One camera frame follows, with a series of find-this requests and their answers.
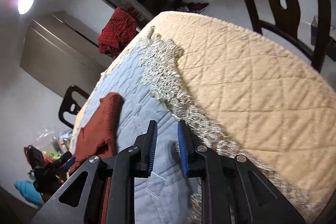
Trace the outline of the black chair behind table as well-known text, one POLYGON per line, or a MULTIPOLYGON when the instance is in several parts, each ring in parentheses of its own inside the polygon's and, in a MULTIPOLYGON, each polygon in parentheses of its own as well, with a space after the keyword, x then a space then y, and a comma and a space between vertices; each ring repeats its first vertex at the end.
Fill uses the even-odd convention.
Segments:
POLYGON ((83 89, 76 85, 71 85, 67 90, 63 97, 62 103, 59 108, 58 117, 59 120, 64 124, 67 125, 69 128, 73 129, 74 124, 69 122, 64 118, 64 114, 68 113, 71 115, 77 115, 81 110, 81 106, 77 103, 77 101, 73 98, 73 93, 80 94, 86 100, 89 98, 89 94, 85 92, 83 89))

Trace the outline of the red plaid shirt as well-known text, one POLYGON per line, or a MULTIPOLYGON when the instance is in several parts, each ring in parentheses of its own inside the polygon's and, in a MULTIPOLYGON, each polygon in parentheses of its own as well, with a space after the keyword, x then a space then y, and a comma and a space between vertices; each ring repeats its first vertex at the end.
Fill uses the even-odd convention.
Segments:
POLYGON ((134 17, 118 7, 98 37, 99 52, 115 59, 134 39, 136 28, 134 17))

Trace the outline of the quilted blue beige table cover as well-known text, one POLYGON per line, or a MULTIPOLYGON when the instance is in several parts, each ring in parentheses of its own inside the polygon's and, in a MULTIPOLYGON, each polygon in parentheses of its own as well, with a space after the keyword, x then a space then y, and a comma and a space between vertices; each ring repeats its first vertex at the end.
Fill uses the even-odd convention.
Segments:
POLYGON ((180 119, 217 153, 248 157, 307 223, 322 222, 335 191, 335 91, 291 51, 216 18, 162 12, 101 74, 71 151, 110 92, 123 98, 118 149, 158 124, 153 173, 135 181, 137 223, 200 220, 198 180, 180 164, 180 119))

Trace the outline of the clear plastic bag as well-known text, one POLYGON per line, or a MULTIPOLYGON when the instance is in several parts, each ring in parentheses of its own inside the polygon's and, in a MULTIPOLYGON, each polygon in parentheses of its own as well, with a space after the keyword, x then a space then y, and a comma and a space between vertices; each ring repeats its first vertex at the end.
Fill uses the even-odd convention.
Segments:
POLYGON ((71 135, 72 129, 58 131, 54 127, 41 127, 32 146, 48 155, 62 155, 69 151, 71 135))

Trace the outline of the red gift bag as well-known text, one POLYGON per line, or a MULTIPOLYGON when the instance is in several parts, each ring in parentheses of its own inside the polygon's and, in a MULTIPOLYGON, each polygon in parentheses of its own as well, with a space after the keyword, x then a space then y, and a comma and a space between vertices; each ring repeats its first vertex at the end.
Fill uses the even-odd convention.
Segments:
POLYGON ((32 145, 24 147, 24 154, 32 170, 51 166, 51 161, 32 145))

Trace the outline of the rust red knit sweater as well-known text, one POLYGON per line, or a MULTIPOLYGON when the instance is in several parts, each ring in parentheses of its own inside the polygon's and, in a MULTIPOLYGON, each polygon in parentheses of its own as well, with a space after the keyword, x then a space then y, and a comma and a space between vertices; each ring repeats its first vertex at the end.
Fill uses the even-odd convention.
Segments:
POLYGON ((100 98, 99 102, 97 110, 88 123, 80 129, 77 136, 75 163, 70 168, 69 174, 73 174, 86 159, 93 155, 102 159, 117 155, 116 133, 123 98, 118 93, 110 92, 100 98))

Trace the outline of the blue thermos jug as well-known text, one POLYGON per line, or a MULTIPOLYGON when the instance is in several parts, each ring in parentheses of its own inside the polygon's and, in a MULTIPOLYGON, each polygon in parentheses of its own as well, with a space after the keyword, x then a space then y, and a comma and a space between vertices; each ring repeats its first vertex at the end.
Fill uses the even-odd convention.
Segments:
POLYGON ((35 189, 33 182, 29 180, 16 181, 14 183, 14 187, 27 202, 32 203, 38 207, 42 207, 44 205, 42 196, 35 189))

